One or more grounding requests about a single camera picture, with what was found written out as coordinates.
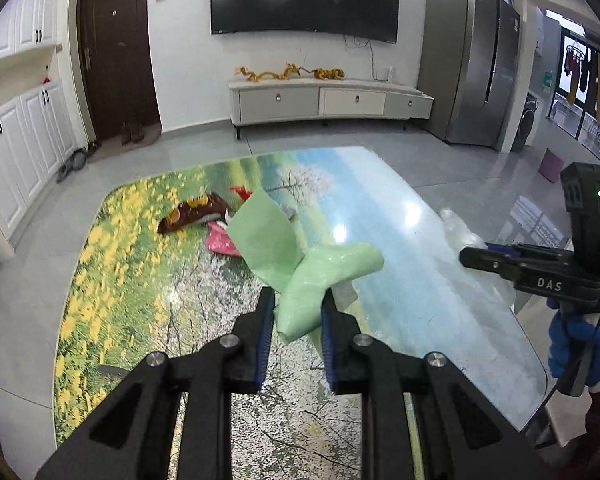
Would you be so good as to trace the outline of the right blue gloved hand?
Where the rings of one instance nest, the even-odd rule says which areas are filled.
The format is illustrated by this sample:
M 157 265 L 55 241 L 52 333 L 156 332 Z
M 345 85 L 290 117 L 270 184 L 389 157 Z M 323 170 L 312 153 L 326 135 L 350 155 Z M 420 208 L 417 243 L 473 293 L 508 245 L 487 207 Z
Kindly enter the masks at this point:
M 558 302 L 547 300 L 547 305 L 556 310 L 548 336 L 550 336 L 550 374 L 561 378 L 585 348 L 591 350 L 585 385 L 590 393 L 600 393 L 600 314 L 573 315 L 566 320 L 560 315 Z

